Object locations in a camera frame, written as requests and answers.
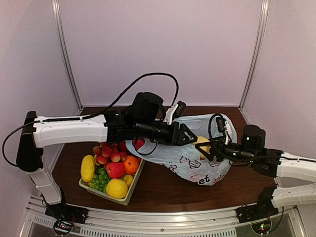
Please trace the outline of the light blue plastic bag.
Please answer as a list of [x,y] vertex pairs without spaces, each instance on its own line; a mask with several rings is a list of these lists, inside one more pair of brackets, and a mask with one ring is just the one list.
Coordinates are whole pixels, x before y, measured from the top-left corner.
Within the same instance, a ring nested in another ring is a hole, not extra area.
[[[212,115],[184,116],[175,119],[175,121],[180,124],[184,123],[196,136],[209,138],[208,124]],[[237,132],[232,121],[227,115],[221,115],[232,129],[232,142],[237,143]],[[216,137],[221,136],[215,119],[211,123],[211,135],[214,140]],[[156,143],[145,139],[145,145],[138,151],[142,154],[147,154],[155,148],[155,145]],[[139,154],[134,149],[132,141],[127,140],[126,147],[134,156],[148,162],[164,165],[179,177],[198,185],[212,186],[216,184],[226,176],[231,168],[228,159],[224,159],[222,162],[211,162],[207,159],[199,160],[199,151],[193,144],[184,146],[158,144],[153,153],[147,156]]]

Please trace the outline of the pale yellow wrinkled fruit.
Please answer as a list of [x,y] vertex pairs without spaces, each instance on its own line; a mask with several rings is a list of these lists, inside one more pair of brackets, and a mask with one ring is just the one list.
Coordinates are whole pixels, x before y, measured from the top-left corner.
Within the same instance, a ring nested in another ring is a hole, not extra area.
[[[196,144],[205,143],[205,142],[209,142],[209,140],[203,136],[198,136],[197,141],[194,142],[193,145],[195,146]],[[210,152],[210,145],[200,146],[200,148],[206,153]],[[206,159],[206,156],[203,153],[200,153],[199,160],[205,160],[205,159]]]

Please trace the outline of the red lychee bunch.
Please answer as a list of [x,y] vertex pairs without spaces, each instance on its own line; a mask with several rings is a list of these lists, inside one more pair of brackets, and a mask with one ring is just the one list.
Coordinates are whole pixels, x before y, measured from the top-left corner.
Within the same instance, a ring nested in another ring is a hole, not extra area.
[[126,142],[120,143],[101,143],[93,149],[94,161],[97,166],[105,165],[109,162],[126,161],[127,147]]

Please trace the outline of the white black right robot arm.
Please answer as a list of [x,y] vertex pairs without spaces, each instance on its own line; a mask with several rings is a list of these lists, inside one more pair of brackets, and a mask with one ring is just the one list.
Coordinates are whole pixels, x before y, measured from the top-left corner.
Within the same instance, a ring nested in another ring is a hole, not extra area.
[[265,148],[265,130],[256,125],[243,128],[241,143],[229,140],[226,134],[197,143],[195,148],[207,159],[241,162],[250,165],[257,173],[268,177],[287,177],[309,181],[309,185],[282,188],[267,187],[259,195],[253,214],[265,217],[272,208],[316,202],[316,161],[277,149]]

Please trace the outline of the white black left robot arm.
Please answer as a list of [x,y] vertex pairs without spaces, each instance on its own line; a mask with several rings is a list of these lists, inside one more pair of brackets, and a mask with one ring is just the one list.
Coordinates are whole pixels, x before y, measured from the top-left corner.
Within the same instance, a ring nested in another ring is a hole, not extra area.
[[139,92],[130,106],[122,111],[105,110],[99,114],[46,118],[35,111],[27,113],[18,146],[16,164],[27,172],[51,210],[60,219],[71,215],[62,189],[42,161],[43,148],[78,142],[120,142],[146,138],[173,146],[197,141],[184,124],[174,121],[185,103],[178,102],[165,110],[163,99],[150,92]]

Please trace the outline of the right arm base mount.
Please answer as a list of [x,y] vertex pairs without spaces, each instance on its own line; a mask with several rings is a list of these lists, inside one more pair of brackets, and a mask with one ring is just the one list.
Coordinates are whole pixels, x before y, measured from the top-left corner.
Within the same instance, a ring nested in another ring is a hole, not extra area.
[[236,209],[236,214],[239,223],[251,222],[252,229],[259,235],[268,235],[276,229],[282,220],[284,210],[281,213],[281,218],[275,227],[272,225],[271,217],[279,213],[278,208],[272,204],[273,192],[276,187],[266,187],[259,194],[255,204],[242,205]]

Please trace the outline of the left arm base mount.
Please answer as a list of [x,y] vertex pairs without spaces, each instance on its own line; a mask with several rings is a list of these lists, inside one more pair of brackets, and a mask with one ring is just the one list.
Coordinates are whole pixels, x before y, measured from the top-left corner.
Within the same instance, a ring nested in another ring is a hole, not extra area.
[[88,209],[76,207],[68,204],[46,204],[45,214],[53,217],[56,221],[53,224],[53,230],[58,236],[69,234],[75,224],[85,224],[88,216]]

